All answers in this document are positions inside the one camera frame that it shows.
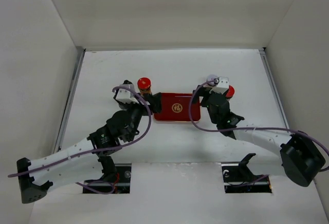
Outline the red-capped sauce bottle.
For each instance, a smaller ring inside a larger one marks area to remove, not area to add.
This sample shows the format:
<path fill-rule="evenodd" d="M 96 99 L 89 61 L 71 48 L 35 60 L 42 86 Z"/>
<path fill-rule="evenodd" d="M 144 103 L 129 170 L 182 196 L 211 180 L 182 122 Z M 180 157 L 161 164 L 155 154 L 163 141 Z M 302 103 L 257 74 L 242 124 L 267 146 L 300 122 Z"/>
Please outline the red-capped sauce bottle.
<path fill-rule="evenodd" d="M 229 85 L 228 90 L 225 92 L 226 99 L 231 99 L 235 94 L 235 89 L 233 86 Z"/>
<path fill-rule="evenodd" d="M 151 95 L 151 80 L 147 77 L 142 77 L 137 81 L 137 86 L 139 89 L 139 92 L 142 96 L 144 95 Z"/>

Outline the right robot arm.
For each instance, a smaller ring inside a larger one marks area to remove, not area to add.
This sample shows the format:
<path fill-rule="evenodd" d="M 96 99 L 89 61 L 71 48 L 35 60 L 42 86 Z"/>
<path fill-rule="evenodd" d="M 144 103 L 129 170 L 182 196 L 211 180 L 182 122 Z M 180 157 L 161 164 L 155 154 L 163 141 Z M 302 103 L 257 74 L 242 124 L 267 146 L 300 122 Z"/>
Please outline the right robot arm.
<path fill-rule="evenodd" d="M 283 175 L 293 183 L 307 187 L 318 173 L 324 172 L 326 160 L 318 150 L 319 143 L 302 131 L 281 127 L 254 127 L 245 118 L 230 110 L 226 93 L 215 92 L 212 87 L 198 86 L 192 102 L 201 101 L 208 111 L 216 132 L 234 140 L 254 144 L 278 156 L 279 161 L 257 167 L 248 163 L 255 156 L 249 153 L 239 162 L 238 173 L 243 180 L 261 180 L 264 175 Z"/>

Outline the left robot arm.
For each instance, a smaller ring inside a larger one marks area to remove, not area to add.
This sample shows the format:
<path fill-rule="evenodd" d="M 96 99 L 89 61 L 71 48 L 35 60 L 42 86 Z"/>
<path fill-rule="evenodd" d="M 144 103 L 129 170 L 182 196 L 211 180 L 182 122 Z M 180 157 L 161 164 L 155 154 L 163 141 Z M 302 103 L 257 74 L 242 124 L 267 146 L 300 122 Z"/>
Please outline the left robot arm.
<path fill-rule="evenodd" d="M 16 162 L 21 201 L 36 202 L 49 192 L 64 185 L 84 180 L 110 182 L 117 173 L 111 155 L 146 136 L 151 121 L 143 134 L 138 126 L 142 117 L 152 118 L 161 112 L 160 92 L 153 94 L 149 88 L 135 92 L 134 84 L 126 80 L 113 88 L 114 100 L 119 105 L 106 123 L 80 142 L 44 158 Z"/>

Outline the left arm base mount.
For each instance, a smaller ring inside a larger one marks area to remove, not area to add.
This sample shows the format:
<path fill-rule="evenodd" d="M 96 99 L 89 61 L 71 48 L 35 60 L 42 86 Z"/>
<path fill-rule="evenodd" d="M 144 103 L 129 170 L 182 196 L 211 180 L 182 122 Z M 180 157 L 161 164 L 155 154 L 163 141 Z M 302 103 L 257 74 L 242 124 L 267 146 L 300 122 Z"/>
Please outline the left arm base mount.
<path fill-rule="evenodd" d="M 100 179 L 83 182 L 83 194 L 129 194 L 131 189 L 132 164 L 113 164 L 109 173 L 103 173 Z"/>

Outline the white-capped spice jar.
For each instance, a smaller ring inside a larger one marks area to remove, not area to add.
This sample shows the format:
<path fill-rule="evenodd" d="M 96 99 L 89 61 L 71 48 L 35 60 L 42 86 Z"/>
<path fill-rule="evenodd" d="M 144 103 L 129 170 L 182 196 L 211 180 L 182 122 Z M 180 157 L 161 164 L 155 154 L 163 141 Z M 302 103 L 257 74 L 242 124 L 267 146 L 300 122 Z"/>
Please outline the white-capped spice jar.
<path fill-rule="evenodd" d="M 208 86 L 217 86 L 219 83 L 219 77 L 215 74 L 210 74 L 207 76 L 207 85 Z"/>

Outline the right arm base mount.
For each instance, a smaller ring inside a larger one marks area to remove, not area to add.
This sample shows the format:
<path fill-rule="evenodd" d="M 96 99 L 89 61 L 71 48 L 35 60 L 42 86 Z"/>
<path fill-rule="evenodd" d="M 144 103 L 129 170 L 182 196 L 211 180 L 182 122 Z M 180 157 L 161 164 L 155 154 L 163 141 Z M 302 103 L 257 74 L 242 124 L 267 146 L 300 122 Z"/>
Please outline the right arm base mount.
<path fill-rule="evenodd" d="M 272 193 L 269 175 L 255 175 L 248 167 L 255 155 L 249 153 L 241 161 L 221 164 L 226 194 Z"/>

